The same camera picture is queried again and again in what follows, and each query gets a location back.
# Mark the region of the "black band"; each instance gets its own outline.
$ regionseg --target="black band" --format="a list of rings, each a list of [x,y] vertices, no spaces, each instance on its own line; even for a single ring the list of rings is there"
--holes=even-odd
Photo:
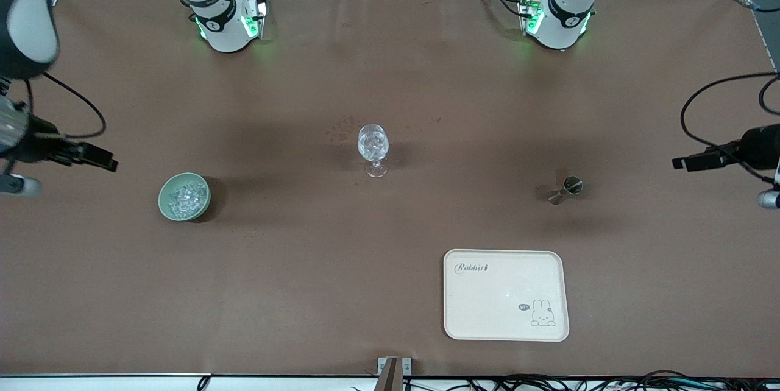
[[[207,18],[205,16],[196,15],[195,17],[198,19],[198,22],[203,25],[203,27],[206,27],[207,30],[220,32],[225,30],[225,24],[228,24],[228,21],[233,19],[234,15],[236,15],[236,0],[230,0],[230,5],[228,5],[228,8],[226,8],[224,12],[217,16]]]
[[[190,7],[208,7],[210,5],[215,5],[220,1],[225,0],[203,0],[203,1],[192,1],[192,0],[186,0],[187,4],[190,5]]]
[[[567,29],[571,29],[577,27],[577,25],[580,25],[583,19],[587,18],[588,14],[590,13],[590,9],[593,8],[591,5],[590,8],[585,12],[571,13],[568,10],[564,10],[560,5],[558,5],[557,2],[555,2],[555,0],[548,0],[548,5],[550,6],[550,13],[552,13],[552,16],[560,19],[563,28]]]

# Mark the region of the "white tray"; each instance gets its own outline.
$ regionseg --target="white tray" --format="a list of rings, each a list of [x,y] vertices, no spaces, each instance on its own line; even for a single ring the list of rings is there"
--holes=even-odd
[[[444,328],[454,339],[560,342],[569,335],[561,258],[548,250],[451,250]]]

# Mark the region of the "wine glass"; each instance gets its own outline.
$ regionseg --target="wine glass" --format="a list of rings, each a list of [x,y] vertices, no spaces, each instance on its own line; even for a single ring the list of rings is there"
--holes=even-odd
[[[388,172],[385,155],[390,149],[385,130],[380,125],[365,125],[357,135],[357,150],[366,159],[366,174],[372,178],[384,177]]]

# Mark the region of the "metal jigger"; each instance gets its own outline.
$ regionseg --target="metal jigger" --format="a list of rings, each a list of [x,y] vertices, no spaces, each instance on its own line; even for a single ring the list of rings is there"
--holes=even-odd
[[[550,192],[550,195],[547,197],[547,200],[552,205],[558,205],[563,202],[563,200],[567,199],[568,197],[576,196],[577,194],[580,194],[583,190],[583,181],[580,180],[580,178],[577,177],[568,177],[565,180],[563,180],[563,186],[559,191],[552,191]]]

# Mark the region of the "bowl of ice cubes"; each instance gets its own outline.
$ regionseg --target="bowl of ice cubes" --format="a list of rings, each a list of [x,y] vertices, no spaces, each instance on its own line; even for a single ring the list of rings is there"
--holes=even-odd
[[[184,172],[168,180],[158,196],[160,213],[172,221],[197,219],[206,212],[211,191],[201,175]]]

